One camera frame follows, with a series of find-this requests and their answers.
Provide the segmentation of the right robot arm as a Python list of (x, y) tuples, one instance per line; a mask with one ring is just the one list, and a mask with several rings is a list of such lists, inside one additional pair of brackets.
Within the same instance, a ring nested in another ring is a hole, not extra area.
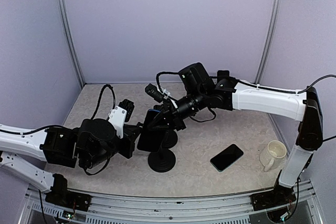
[(218, 71), (210, 76), (200, 63), (191, 64), (176, 73), (184, 84), (186, 96), (174, 99), (159, 84), (148, 84), (145, 92), (162, 104), (159, 114), (148, 124), (149, 130), (183, 130), (184, 119), (208, 109), (249, 110), (284, 116), (299, 122), (298, 136), (278, 186), (269, 192), (273, 205), (281, 204), (289, 196), (289, 189), (304, 170), (313, 152), (323, 143), (323, 118), (314, 87), (304, 90), (283, 90), (251, 84)]

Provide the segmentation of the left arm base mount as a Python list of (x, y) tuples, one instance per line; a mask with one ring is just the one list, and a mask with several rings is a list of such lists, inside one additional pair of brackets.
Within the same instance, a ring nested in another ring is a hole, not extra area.
[(67, 180), (61, 174), (53, 174), (53, 185), (46, 193), (45, 201), (57, 206), (87, 212), (91, 203), (91, 196), (68, 190)]

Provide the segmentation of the blue phone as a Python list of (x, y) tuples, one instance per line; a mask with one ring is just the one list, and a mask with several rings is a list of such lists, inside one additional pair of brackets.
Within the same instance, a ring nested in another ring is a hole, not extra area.
[(157, 152), (166, 137), (165, 130), (153, 130), (149, 124), (153, 121), (155, 116), (159, 114), (158, 110), (149, 109), (147, 111), (142, 131), (137, 144), (137, 149), (146, 152)]

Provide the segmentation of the teal phone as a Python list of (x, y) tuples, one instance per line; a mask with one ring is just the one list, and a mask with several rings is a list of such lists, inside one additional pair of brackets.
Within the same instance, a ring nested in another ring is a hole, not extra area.
[(243, 156), (244, 152), (236, 145), (231, 144), (223, 151), (210, 159), (210, 163), (219, 171), (222, 172), (230, 165), (235, 163)]

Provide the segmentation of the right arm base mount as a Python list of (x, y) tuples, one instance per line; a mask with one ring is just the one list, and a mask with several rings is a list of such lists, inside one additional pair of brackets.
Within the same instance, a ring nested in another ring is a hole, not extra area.
[(278, 175), (272, 190), (255, 193), (250, 196), (254, 211), (285, 205), (297, 200), (293, 187), (281, 186), (279, 177), (280, 175)]

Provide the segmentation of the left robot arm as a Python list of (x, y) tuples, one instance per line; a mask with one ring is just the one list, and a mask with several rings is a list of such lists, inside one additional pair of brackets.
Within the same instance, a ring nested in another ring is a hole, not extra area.
[(49, 164), (74, 168), (79, 166), (85, 174), (104, 164), (107, 166), (115, 154), (132, 157), (140, 125), (127, 125), (121, 120), (112, 124), (106, 119), (85, 119), (80, 127), (69, 129), (61, 125), (48, 125), (23, 132), (19, 128), (1, 128), (2, 164), (19, 177), (27, 180), (42, 193), (52, 192), (60, 204), (73, 201), (67, 189), (67, 180), (61, 174), (52, 174), (26, 163), (17, 155), (31, 156)]

